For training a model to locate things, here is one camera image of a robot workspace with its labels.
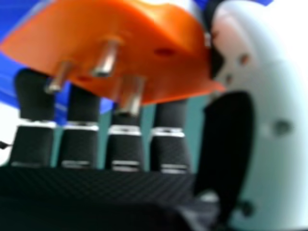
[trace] teal surface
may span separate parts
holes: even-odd
[[[185,134],[187,137],[188,147],[191,153],[192,166],[194,172],[197,170],[197,163],[199,160],[199,153],[201,148],[201,134],[204,124],[203,109],[206,105],[206,96],[189,99],[187,105],[187,116]],[[141,129],[143,134],[143,146],[145,149],[145,163],[146,170],[149,170],[149,147],[150,147],[150,131],[153,125],[155,113],[155,105],[144,107],[142,112]],[[99,168],[102,169],[105,164],[105,150],[107,143],[107,131],[110,126],[111,113],[101,115],[100,121],[100,135],[99,135]],[[62,129],[56,130],[52,165],[56,166],[56,159],[58,156],[60,138]]]

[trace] orange plug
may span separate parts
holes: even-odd
[[[161,103],[221,89],[210,79],[204,34],[191,14],[172,4],[57,0],[0,50],[51,77],[63,78],[59,69],[70,64],[64,80],[115,101],[130,87],[128,79],[141,78],[142,104]]]

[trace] white plastic casing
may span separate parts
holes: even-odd
[[[228,225],[240,231],[307,230],[308,75],[267,13],[257,3],[230,0],[213,20],[213,44],[225,58],[215,80],[226,93],[247,92],[255,113],[251,159],[238,197],[254,210],[245,217],[235,209]],[[288,126],[278,135],[281,122]]]

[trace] metal pin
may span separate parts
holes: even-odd
[[[119,44],[117,41],[109,41],[104,47],[99,61],[92,71],[94,77],[109,77],[116,65]]]
[[[119,99],[118,114],[138,116],[144,88],[144,79],[140,76],[124,77],[122,95]]]
[[[68,73],[72,70],[72,63],[64,61],[61,63],[57,75],[45,89],[46,93],[54,94],[62,91],[63,85],[67,79]]]

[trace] orange plastic object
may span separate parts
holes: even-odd
[[[113,75],[91,76],[107,41],[120,42]],[[62,61],[74,84],[117,100],[127,75],[145,78],[143,104],[207,94],[222,87],[210,79],[202,26],[185,10],[140,0],[57,0],[12,32],[6,55],[54,76]]]

